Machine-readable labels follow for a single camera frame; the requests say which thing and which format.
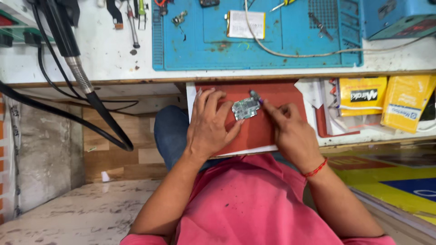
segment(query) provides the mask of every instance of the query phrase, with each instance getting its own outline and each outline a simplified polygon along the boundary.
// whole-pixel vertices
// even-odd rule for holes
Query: circuit board
[[[256,110],[259,109],[259,101],[253,97],[237,101],[232,106],[232,112],[235,114],[236,121],[256,116]]]

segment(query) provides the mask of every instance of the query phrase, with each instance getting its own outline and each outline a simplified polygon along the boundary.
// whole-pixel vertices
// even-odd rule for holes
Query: white desk surface
[[[151,0],[144,0],[151,7]],[[364,65],[354,68],[210,70],[210,71],[154,71],[152,68],[151,9],[147,10],[145,31],[137,31],[141,48],[133,49],[130,24],[122,10],[124,29],[116,31],[106,8],[99,8],[96,0],[79,1],[80,20],[75,30],[86,74],[91,81],[157,78],[198,78],[255,75],[310,75],[326,73],[394,72],[436,69],[436,39],[429,37],[396,51],[365,54]],[[407,40],[364,41],[364,48],[389,48]],[[45,49],[45,67],[54,82],[64,81],[53,58]],[[46,82],[37,64],[37,49],[17,46],[0,48],[0,79],[5,83]]]
[[[188,101],[188,111],[189,111],[189,119],[191,119],[191,111],[192,106],[195,99],[195,84],[193,82],[187,83],[186,86],[187,93],[187,101]],[[312,105],[304,100],[304,107],[306,109],[306,117],[307,122],[317,130],[316,116],[315,116],[315,108]],[[436,123],[436,120],[428,121],[428,122],[420,122],[419,128],[427,128]],[[425,133],[406,133],[397,130],[395,134],[382,133],[380,131],[374,129],[364,129],[360,131],[360,134],[347,135],[347,136],[337,136],[337,137],[329,137],[329,138],[321,138],[317,132],[317,139],[319,146],[338,146],[338,145],[348,145],[348,144],[356,144],[356,143],[368,143],[368,142],[378,142],[378,141],[387,141],[387,140],[404,140],[411,138],[419,138],[419,137],[429,137],[436,136],[436,129],[425,132]],[[277,150],[276,146],[264,146],[249,150],[243,150],[238,152],[229,153],[227,155],[236,155],[236,154],[248,154],[248,153],[258,153],[258,152],[267,152],[267,151],[275,151]]]

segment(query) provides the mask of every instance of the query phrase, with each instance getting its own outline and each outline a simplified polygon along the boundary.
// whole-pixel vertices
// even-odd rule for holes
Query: yellow box
[[[436,77],[433,75],[391,77],[381,124],[416,133],[422,110],[435,86]]]
[[[353,108],[383,107],[387,83],[387,77],[340,78],[339,91],[341,105]],[[372,115],[381,114],[382,112],[382,110],[376,109],[341,109],[341,116]]]

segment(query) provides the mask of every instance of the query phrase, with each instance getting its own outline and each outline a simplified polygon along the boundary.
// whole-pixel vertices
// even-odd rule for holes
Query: screwdriver
[[[132,28],[133,47],[140,48],[140,45],[138,43],[138,36],[136,34],[136,29],[135,29],[135,21],[133,20],[133,11],[129,2],[127,2],[127,17],[129,18],[130,27]]]
[[[277,5],[277,7],[275,7],[275,8],[271,9],[270,12],[273,12],[274,10],[280,8],[281,6],[287,6],[288,4],[291,4],[293,2],[295,2],[295,0],[283,0],[283,3]]]

